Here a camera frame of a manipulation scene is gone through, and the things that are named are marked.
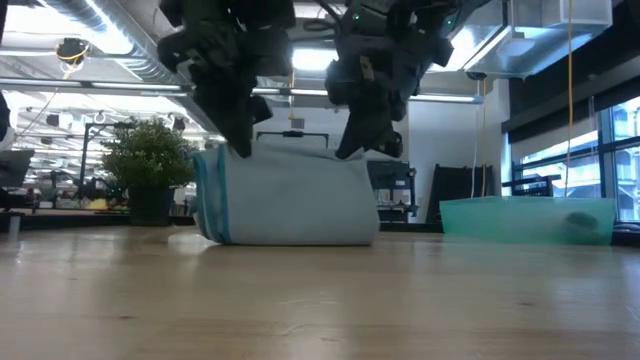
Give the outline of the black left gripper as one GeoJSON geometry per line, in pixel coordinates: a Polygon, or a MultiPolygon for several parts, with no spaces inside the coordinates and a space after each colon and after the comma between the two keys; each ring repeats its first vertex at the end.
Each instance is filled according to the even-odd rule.
{"type": "Polygon", "coordinates": [[[251,116],[273,117],[267,100],[252,95],[249,76],[286,76],[292,71],[293,0],[160,0],[159,10],[177,29],[157,44],[170,71],[189,61],[193,99],[241,157],[251,155],[251,116]]]}

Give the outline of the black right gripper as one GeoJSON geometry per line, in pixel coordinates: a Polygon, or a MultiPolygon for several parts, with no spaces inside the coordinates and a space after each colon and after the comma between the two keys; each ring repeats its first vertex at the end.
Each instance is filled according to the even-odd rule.
{"type": "MultiPolygon", "coordinates": [[[[433,64],[448,64],[453,45],[453,0],[345,0],[336,21],[338,58],[327,67],[325,87],[333,103],[347,103],[359,87],[372,82],[390,98],[405,100],[433,64]]],[[[403,139],[394,131],[387,99],[359,99],[349,117],[336,157],[359,150],[400,158],[403,139]]]]}

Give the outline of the blue microfiber towel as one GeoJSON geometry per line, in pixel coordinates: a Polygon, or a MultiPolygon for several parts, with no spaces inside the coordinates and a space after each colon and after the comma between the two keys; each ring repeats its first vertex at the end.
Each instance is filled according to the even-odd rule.
{"type": "Polygon", "coordinates": [[[379,232],[363,151],[254,144],[247,158],[219,145],[193,156],[196,219],[222,245],[368,246],[379,232]]]}

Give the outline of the green plastic basket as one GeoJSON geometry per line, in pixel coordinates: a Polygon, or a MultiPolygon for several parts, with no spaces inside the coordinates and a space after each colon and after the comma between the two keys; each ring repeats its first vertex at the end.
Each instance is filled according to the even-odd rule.
{"type": "Polygon", "coordinates": [[[444,233],[495,242],[611,244],[616,202],[609,198],[491,196],[440,203],[444,233]]]}

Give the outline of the black equipment rack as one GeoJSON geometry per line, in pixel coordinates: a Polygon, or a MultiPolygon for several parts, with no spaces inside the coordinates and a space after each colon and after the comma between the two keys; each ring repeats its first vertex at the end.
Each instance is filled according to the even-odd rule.
{"type": "Polygon", "coordinates": [[[408,223],[416,217],[416,169],[408,162],[372,160],[367,170],[381,222],[408,223]]]}

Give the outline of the long ceiling light tube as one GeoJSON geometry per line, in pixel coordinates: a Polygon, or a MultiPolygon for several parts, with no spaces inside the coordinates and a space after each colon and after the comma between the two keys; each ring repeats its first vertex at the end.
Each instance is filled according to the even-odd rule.
{"type": "MultiPolygon", "coordinates": [[[[279,96],[307,96],[307,97],[327,97],[326,90],[297,89],[297,88],[255,88],[257,95],[279,95],[279,96]]],[[[484,98],[477,95],[447,95],[447,94],[418,94],[410,97],[411,101],[436,102],[436,103],[461,103],[461,104],[482,104],[484,98]]]]}
{"type": "Polygon", "coordinates": [[[153,84],[153,83],[123,83],[123,82],[102,82],[87,80],[55,80],[55,79],[26,79],[0,77],[0,86],[23,86],[23,87],[53,87],[53,88],[86,88],[122,91],[142,91],[154,93],[187,93],[192,91],[188,85],[153,84]]]}

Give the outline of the black upright panel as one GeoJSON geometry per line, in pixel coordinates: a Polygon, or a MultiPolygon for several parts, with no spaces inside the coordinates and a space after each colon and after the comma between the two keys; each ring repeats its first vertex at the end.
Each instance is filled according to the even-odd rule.
{"type": "Polygon", "coordinates": [[[475,197],[482,194],[495,194],[492,166],[445,167],[435,165],[431,193],[425,218],[426,223],[440,223],[440,202],[471,198],[473,190],[475,197]]]}

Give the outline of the potted green plant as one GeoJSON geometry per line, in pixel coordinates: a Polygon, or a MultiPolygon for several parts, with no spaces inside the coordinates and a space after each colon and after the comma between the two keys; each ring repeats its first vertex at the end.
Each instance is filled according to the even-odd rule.
{"type": "Polygon", "coordinates": [[[197,147],[158,118],[120,123],[101,146],[102,168],[127,192],[131,223],[168,226],[175,189],[193,180],[197,147]]]}

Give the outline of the round ceiling device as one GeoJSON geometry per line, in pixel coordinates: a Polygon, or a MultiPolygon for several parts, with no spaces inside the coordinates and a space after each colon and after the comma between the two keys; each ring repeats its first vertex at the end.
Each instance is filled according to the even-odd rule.
{"type": "Polygon", "coordinates": [[[89,52],[90,44],[80,38],[64,38],[60,44],[57,45],[55,54],[56,57],[71,66],[80,65],[85,58],[85,55],[89,52]]]}

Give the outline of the large window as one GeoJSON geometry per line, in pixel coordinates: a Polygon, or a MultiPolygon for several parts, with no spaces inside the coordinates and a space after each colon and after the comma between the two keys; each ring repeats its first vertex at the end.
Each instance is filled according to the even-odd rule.
{"type": "Polygon", "coordinates": [[[510,145],[512,177],[556,176],[553,197],[613,198],[619,222],[640,223],[640,96],[572,126],[510,145]]]}

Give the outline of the dark screen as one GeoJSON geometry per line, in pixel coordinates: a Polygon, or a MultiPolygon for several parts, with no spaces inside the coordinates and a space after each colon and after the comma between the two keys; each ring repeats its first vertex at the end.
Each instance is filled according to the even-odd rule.
{"type": "Polygon", "coordinates": [[[0,187],[21,187],[34,150],[0,151],[0,187]]]}

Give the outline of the corrugated silver duct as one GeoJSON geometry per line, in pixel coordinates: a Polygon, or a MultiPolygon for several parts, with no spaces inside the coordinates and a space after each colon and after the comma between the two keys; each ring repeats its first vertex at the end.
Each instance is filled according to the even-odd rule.
{"type": "Polygon", "coordinates": [[[82,25],[88,40],[146,83],[191,85],[181,73],[158,59],[156,42],[118,0],[37,0],[66,19],[82,25]]]}

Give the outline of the silver ventilation duct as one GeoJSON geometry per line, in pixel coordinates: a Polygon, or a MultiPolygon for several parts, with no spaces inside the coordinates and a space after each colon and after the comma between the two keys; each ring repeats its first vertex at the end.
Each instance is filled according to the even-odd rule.
{"type": "Polygon", "coordinates": [[[526,78],[612,24],[612,0],[492,0],[465,25],[476,46],[463,69],[526,78]]]}

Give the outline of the black aluminium table frame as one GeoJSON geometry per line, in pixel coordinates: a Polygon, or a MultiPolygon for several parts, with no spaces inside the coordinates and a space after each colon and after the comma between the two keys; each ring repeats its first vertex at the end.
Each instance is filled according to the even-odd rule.
{"type": "MultiPolygon", "coordinates": [[[[0,233],[9,230],[10,218],[16,215],[20,219],[20,230],[58,230],[67,228],[127,226],[130,220],[127,215],[121,214],[73,214],[62,215],[60,212],[53,215],[22,214],[18,212],[0,212],[0,233]]],[[[440,224],[423,223],[382,223],[383,232],[411,232],[443,234],[440,224]]],[[[640,232],[618,231],[612,235],[612,246],[640,249],[640,232]]]]}

